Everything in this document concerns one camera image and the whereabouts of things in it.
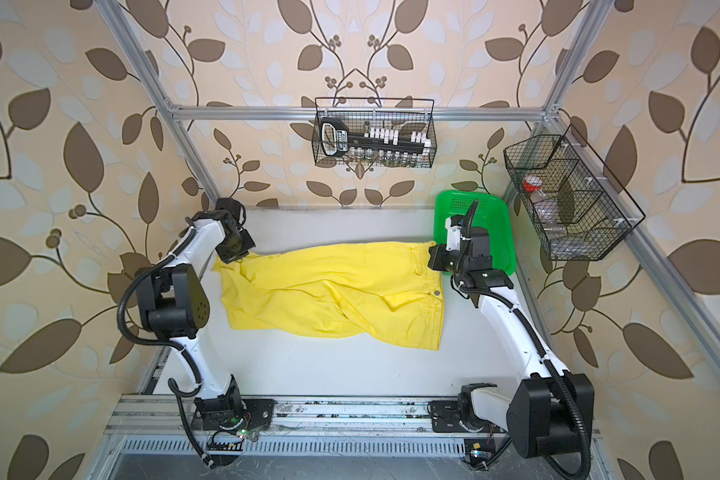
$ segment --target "green plastic basket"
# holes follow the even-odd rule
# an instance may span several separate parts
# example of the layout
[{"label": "green plastic basket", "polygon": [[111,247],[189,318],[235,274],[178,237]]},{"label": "green plastic basket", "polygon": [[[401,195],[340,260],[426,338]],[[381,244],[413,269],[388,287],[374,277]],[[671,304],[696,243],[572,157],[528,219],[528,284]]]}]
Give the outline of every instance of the green plastic basket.
[{"label": "green plastic basket", "polygon": [[509,208],[499,197],[481,192],[459,190],[442,192],[434,204],[434,241],[444,244],[448,237],[445,219],[454,215],[466,214],[467,209],[475,200],[479,200],[480,203],[472,225],[482,226],[488,230],[490,254],[494,258],[494,268],[511,275],[518,267],[518,259],[514,254]]}]

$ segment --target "black rack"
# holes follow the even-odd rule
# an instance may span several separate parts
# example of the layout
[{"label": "black rack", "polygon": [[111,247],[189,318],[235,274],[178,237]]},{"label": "black rack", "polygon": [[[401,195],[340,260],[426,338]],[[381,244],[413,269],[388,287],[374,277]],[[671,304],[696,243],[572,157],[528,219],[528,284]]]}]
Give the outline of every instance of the black rack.
[{"label": "black rack", "polygon": [[[507,172],[550,260],[602,260],[645,219],[634,197],[594,150],[603,171],[593,173],[587,167],[574,147],[579,138],[570,135],[568,127],[563,135],[536,135],[504,149]],[[533,203],[527,187],[539,180],[547,198]],[[632,211],[626,211],[622,200],[631,202]]]},{"label": "black rack", "polygon": [[318,167],[432,167],[438,148],[434,100],[319,97],[315,110],[312,152]]}]

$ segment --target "wire mesh basket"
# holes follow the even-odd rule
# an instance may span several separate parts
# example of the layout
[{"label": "wire mesh basket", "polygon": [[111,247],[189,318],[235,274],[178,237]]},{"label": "wire mesh basket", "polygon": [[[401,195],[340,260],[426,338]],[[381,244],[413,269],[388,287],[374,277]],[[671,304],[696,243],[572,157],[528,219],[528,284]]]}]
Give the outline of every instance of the wire mesh basket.
[{"label": "wire mesh basket", "polygon": [[602,260],[645,213],[594,150],[604,171],[587,167],[576,151],[580,136],[569,132],[511,145],[504,161],[550,260]]},{"label": "wire mesh basket", "polygon": [[438,148],[433,109],[434,100],[423,98],[316,98],[315,165],[431,168]]}]

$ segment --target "metal beam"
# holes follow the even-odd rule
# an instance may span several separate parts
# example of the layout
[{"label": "metal beam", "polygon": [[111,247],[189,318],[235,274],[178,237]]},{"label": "metal beam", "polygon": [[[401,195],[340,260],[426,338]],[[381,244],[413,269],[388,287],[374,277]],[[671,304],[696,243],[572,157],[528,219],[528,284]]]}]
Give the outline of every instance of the metal beam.
[{"label": "metal beam", "polygon": [[[314,120],[314,108],[300,107],[173,107],[176,120]],[[541,121],[541,108],[436,108],[437,121]]]},{"label": "metal beam", "polygon": [[600,33],[600,29],[605,24],[608,14],[614,6],[614,0],[590,0],[590,5],[584,13],[584,20],[579,27],[574,42],[570,46],[570,50],[557,72],[550,94],[544,103],[544,110],[555,113],[557,109],[563,105],[565,94],[574,81],[576,73],[579,71],[586,53],[592,47],[592,44]]},{"label": "metal beam", "polygon": [[136,36],[131,31],[123,14],[123,9],[116,0],[96,0],[96,5],[106,25],[112,31],[112,35],[120,44],[125,56],[134,68],[136,76],[141,80],[146,94],[149,95],[150,100],[155,105],[155,109],[163,119],[164,125],[179,144],[182,152],[184,152],[184,158],[192,168],[195,176],[197,176],[200,186],[208,195],[211,205],[215,204],[216,199],[220,196],[220,191],[203,164],[200,154],[195,149],[189,132],[184,129],[179,119],[173,117],[168,109],[168,96],[163,90],[152,64],[141,49],[139,41],[136,40]]},{"label": "metal beam", "polygon": [[[552,134],[562,134],[566,130],[566,125],[558,118],[548,120],[545,123]],[[603,164],[599,160],[593,159],[585,149],[574,143],[571,145],[589,168],[595,172],[603,169]],[[619,205],[619,208],[630,211],[622,198],[610,186],[610,183],[601,182],[601,185],[606,193]],[[675,311],[680,314],[688,327],[691,328],[698,347],[720,379],[720,324],[718,321],[704,307],[701,299],[693,293],[688,283],[685,282],[663,250],[653,240],[644,222],[639,224],[631,234],[628,234],[624,241],[656,285],[656,288],[659,289],[669,304],[674,307]]]}]

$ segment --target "yellow pants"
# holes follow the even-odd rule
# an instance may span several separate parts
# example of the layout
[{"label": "yellow pants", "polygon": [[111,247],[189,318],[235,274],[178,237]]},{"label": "yellow pants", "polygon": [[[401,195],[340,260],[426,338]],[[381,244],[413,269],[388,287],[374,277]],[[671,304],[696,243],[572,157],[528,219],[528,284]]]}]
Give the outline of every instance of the yellow pants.
[{"label": "yellow pants", "polygon": [[217,261],[214,270],[233,329],[327,338],[368,332],[393,345],[437,350],[444,302],[441,274],[427,268],[431,245],[317,246]]}]

